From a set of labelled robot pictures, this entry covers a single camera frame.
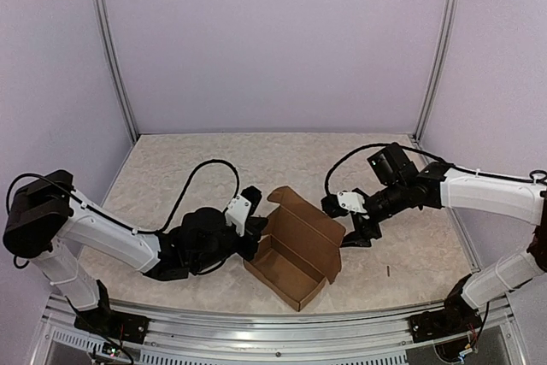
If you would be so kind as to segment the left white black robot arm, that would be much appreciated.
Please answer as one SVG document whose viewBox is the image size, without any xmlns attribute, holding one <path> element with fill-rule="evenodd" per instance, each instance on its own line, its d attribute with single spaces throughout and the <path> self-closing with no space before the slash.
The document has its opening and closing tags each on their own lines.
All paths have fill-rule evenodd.
<svg viewBox="0 0 547 365">
<path fill-rule="evenodd" d="M 73 310 L 103 335 L 119 327 L 106 286 L 91 277 L 65 242 L 71 240 L 125 263 L 157 281 L 210 274 L 229 257 L 254 258 L 268 224 L 255 214 L 262 200 L 254 186 L 223 209 L 202 207 L 176 227 L 144 231 L 121 220 L 76 190 L 60 169 L 46 176 L 26 173 L 26 185 L 9 185 L 3 245 L 14 257 L 37 266 Z"/>
</svg>

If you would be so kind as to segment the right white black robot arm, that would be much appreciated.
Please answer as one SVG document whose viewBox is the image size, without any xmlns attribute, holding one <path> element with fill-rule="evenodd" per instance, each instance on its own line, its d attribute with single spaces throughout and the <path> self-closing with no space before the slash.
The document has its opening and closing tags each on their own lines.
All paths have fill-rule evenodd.
<svg viewBox="0 0 547 365">
<path fill-rule="evenodd" d="M 350 215 L 354 226 L 344 247 L 368 247 L 380 237 L 379 224 L 406 209 L 473 209 L 505 215 L 532 226 L 532 242 L 478 273 L 460 280 L 444 300 L 437 316 L 443 333 L 457 333 L 471 315 L 491 300 L 514 291 L 546 272 L 546 174 L 534 170 L 518 178 L 460 168 L 432 155 L 418 169 L 409 159 L 409 147 L 396 142 L 376 143 L 368 158 L 383 189 L 328 191 L 323 211 L 337 218 Z"/>
</svg>

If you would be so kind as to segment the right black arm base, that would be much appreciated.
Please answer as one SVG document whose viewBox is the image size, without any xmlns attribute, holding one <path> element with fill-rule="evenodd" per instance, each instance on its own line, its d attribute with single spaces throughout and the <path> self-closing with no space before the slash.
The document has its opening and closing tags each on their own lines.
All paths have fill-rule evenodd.
<svg viewBox="0 0 547 365">
<path fill-rule="evenodd" d="M 447 306 L 409 317 L 409 328 L 414 343 L 442 339 L 458 333 L 478 330 L 482 325 L 476 310 Z"/>
</svg>

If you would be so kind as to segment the brown cardboard paper box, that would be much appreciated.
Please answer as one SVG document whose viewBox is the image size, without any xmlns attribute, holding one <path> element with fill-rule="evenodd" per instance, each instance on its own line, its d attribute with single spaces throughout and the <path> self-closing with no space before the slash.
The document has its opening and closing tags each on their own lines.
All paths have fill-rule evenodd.
<svg viewBox="0 0 547 365">
<path fill-rule="evenodd" d="M 277 207 L 244 267 L 300 312 L 340 273 L 345 228 L 289 186 L 274 189 L 268 201 Z"/>
</svg>

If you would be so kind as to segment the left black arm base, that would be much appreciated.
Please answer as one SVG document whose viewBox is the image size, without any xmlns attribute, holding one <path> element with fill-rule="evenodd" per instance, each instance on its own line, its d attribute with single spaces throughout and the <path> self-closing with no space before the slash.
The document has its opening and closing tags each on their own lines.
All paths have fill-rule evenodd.
<svg viewBox="0 0 547 365">
<path fill-rule="evenodd" d="M 129 314 L 112 309 L 75 310 L 74 326 L 88 333 L 121 342 L 143 344 L 150 319 L 143 315 Z"/>
</svg>

